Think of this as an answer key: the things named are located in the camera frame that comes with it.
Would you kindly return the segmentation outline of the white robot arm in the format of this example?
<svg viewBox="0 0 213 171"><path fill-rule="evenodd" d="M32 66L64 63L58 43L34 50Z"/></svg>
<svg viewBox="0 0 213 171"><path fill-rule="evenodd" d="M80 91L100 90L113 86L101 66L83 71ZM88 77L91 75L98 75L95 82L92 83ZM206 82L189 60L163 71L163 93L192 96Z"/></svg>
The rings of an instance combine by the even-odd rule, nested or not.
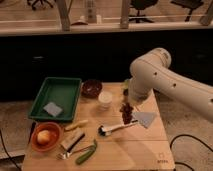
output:
<svg viewBox="0 0 213 171"><path fill-rule="evenodd" d="M136 58L130 65L128 98L141 104L155 89L199 113L213 123L213 87L169 70L171 55L155 48Z"/></svg>

